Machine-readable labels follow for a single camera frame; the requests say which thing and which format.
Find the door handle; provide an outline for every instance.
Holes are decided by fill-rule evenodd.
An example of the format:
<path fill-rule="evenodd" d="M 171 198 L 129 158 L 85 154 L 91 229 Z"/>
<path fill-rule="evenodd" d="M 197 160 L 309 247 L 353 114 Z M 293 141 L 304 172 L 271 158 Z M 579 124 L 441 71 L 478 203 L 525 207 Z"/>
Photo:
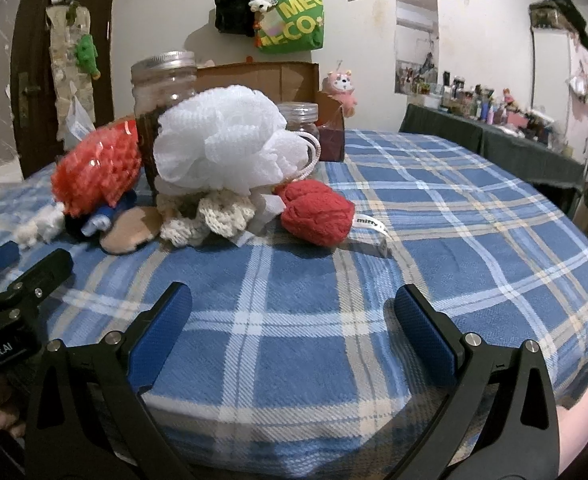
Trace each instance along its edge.
<path fill-rule="evenodd" d="M 29 98 L 40 90 L 40 86 L 29 84 L 28 72 L 18 74 L 18 119 L 21 128 L 29 128 Z"/>

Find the wooden door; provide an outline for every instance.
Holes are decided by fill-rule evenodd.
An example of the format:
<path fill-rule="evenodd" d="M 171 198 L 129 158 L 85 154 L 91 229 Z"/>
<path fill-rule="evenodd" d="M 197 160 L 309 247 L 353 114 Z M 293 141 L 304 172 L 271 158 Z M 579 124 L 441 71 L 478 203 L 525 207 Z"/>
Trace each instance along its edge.
<path fill-rule="evenodd" d="M 114 120 L 109 59 L 112 0 L 77 1 L 90 10 L 91 33 L 98 50 L 101 77 L 93 81 L 95 126 L 98 127 Z M 56 91 L 45 15 L 49 5 L 49 0 L 20 0 L 11 47 L 11 111 L 25 178 L 62 154 L 62 142 L 56 140 Z"/>

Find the bed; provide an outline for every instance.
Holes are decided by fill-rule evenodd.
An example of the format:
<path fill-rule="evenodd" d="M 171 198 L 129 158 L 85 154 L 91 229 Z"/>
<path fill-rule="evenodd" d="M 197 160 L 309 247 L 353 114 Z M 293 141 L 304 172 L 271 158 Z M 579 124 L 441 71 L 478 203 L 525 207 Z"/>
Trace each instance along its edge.
<path fill-rule="evenodd" d="M 51 200 L 51 171 L 0 198 L 0 244 Z M 389 257 L 369 231 L 327 250 L 278 223 L 241 248 L 152 242 L 128 256 L 63 235 L 26 251 L 0 289 L 54 248 L 69 250 L 75 275 L 43 303 L 42 330 L 75 346 L 125 329 L 171 282 L 189 285 L 193 313 L 144 400 L 175 449 L 200 466 L 382 478 L 441 399 L 391 312 L 404 283 L 462 332 L 506 346 L 535 339 L 557 403 L 580 398 L 588 240 L 551 202 L 480 156 L 423 135 L 349 131 L 345 163 L 322 163 L 317 178 L 385 223 Z M 151 202 L 144 178 L 138 192 Z"/>

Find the red bath sponge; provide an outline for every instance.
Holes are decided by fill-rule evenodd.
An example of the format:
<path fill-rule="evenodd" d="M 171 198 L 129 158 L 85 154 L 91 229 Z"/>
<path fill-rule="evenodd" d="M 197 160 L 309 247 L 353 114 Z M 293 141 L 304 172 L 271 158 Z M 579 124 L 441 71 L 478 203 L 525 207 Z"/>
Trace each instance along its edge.
<path fill-rule="evenodd" d="M 354 204 L 322 182 L 293 182 L 277 188 L 276 194 L 286 206 L 280 222 L 295 237 L 322 247 L 338 245 L 347 238 Z"/>

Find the dark green tablecloth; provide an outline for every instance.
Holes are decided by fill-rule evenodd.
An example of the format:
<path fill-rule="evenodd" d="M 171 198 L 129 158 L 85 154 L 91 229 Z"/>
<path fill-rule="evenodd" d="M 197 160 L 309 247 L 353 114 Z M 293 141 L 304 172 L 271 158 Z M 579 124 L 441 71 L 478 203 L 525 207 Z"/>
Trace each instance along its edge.
<path fill-rule="evenodd" d="M 400 132 L 456 142 L 532 184 L 567 213 L 583 192 L 583 166 L 539 142 L 506 134 L 490 124 L 408 105 Z"/>

